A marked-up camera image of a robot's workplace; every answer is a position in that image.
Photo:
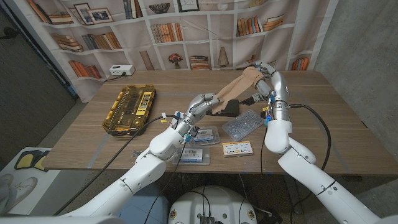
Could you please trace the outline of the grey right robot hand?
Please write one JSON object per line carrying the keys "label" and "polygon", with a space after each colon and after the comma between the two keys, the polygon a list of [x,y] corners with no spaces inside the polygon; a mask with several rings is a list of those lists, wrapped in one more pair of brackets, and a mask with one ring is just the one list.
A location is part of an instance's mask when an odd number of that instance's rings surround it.
{"label": "grey right robot hand", "polygon": [[287,87],[284,76],[265,62],[255,62],[254,68],[262,74],[262,78],[254,85],[259,93],[262,96],[269,96],[270,92],[275,91],[275,100],[287,103],[289,88]]}

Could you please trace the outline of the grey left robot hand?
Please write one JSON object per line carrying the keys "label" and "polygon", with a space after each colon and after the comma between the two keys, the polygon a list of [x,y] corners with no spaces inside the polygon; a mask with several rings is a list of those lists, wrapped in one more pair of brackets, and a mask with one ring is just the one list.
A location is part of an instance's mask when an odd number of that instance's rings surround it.
{"label": "grey left robot hand", "polygon": [[199,122],[206,112],[223,102],[221,98],[217,98],[214,93],[204,93],[197,95],[189,104],[184,113],[183,120],[188,124]]}

